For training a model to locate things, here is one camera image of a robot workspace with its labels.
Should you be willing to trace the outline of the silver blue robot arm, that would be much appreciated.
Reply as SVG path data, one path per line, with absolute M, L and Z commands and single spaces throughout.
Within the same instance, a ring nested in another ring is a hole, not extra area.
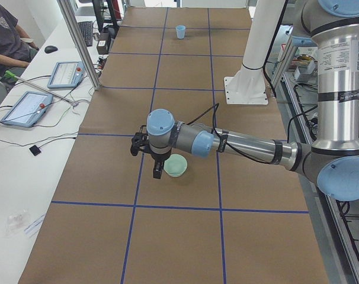
M 172 149 L 206 157 L 212 150 L 281 165 L 339 201 L 359 199 L 359 1 L 297 1 L 294 40 L 318 48 L 318 136 L 312 144 L 270 139 L 262 70 L 285 1 L 258 1 L 240 71 L 225 78 L 223 120 L 239 131 L 177 121 L 152 111 L 132 138 L 131 154 L 154 159 L 159 179 Z

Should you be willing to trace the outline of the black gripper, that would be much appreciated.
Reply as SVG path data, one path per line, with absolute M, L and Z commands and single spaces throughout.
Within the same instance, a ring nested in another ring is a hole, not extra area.
M 153 178 L 160 179 L 164 169 L 164 161 L 169 159 L 171 150 L 165 150 L 163 154 L 155 153 L 150 147 L 148 133 L 143 132 L 144 127 L 146 127 L 146 125 L 141 125 L 139 131 L 133 136 L 130 152 L 132 156 L 137 156 L 140 151 L 150 154 L 155 161 L 153 166 Z

